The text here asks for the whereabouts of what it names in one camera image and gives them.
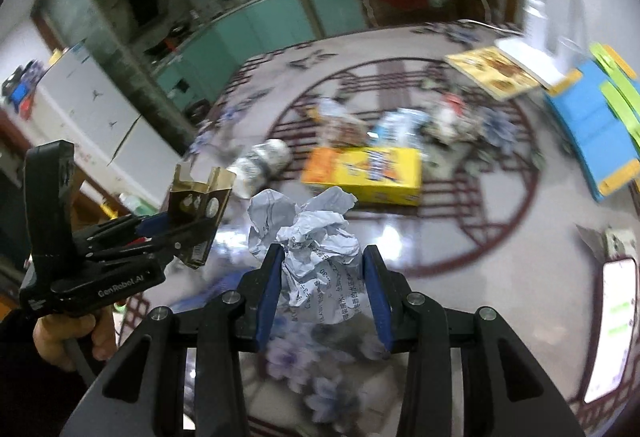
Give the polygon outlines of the person left hand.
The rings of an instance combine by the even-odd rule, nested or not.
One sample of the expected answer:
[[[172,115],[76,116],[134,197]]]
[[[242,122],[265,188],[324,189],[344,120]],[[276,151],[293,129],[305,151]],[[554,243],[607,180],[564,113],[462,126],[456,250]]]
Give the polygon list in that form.
[[[44,360],[67,372],[76,365],[65,349],[71,339],[90,336],[92,355],[98,361],[106,361],[116,353],[116,337],[111,306],[80,318],[50,315],[40,318],[32,331],[37,353]]]

